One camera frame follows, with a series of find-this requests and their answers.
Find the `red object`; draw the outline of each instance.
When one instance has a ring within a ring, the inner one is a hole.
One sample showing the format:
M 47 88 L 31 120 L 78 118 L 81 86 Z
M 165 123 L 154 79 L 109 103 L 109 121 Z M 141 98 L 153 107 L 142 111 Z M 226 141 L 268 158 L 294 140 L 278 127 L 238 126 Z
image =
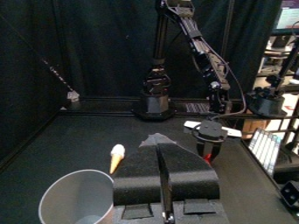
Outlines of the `red object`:
M 204 159 L 209 164 L 212 164 L 212 154 L 208 154 Z

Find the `ice cream cone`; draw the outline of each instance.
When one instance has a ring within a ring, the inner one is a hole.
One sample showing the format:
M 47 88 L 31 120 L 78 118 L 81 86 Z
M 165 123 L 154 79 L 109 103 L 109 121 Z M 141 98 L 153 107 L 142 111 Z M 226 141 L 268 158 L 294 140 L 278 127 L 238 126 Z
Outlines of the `ice cream cone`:
M 118 168 L 118 164 L 121 163 L 125 157 L 119 154 L 114 154 L 111 157 L 111 165 L 110 165 L 110 174 L 113 174 Z
M 121 160 L 126 156 L 126 148 L 122 144 L 118 144 L 111 151 L 111 165 L 110 165 L 110 174 L 113 174 L 118 168 Z

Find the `black tabletop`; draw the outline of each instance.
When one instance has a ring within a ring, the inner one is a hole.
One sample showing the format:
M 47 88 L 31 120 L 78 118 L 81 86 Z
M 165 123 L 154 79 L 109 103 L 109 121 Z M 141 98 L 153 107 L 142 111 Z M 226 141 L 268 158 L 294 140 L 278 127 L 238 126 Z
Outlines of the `black tabletop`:
M 196 152 L 197 140 L 183 132 L 189 120 L 194 118 L 146 122 L 135 117 L 58 115 L 0 174 L 0 223 L 39 223 L 39 203 L 51 184 L 78 170 L 109 173 L 117 144 L 126 146 L 130 155 L 149 135 L 161 133 Z M 240 139 L 228 139 L 213 167 L 232 224 L 297 223 L 277 185 Z

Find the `black wall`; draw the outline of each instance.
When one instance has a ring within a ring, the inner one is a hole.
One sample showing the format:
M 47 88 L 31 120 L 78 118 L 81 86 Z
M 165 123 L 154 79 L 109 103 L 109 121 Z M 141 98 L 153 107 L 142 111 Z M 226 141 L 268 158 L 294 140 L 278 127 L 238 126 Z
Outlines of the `black wall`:
M 230 3 L 236 3 L 226 60 L 245 92 L 258 67 L 282 1 L 194 0 L 204 36 L 221 53 Z M 34 46 L 83 96 L 139 96 L 151 67 L 155 0 L 26 0 L 0 5 L 0 159 L 49 121 L 67 89 L 39 60 Z M 5 18 L 21 32 L 21 38 Z M 166 67 L 171 97 L 206 97 L 185 36 L 169 26 Z M 240 98 L 237 83 L 232 96 Z
M 3 159 L 58 112 L 67 98 L 67 91 L 23 41 L 26 39 L 63 74 L 53 1 L 3 1 L 0 13 Z

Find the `gray cup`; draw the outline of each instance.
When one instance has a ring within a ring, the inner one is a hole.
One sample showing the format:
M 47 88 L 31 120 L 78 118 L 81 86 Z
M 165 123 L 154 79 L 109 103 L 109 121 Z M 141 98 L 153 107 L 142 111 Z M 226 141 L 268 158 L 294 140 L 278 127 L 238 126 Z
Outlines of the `gray cup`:
M 75 171 L 62 177 L 42 197 L 43 224 L 113 223 L 114 180 L 102 171 Z

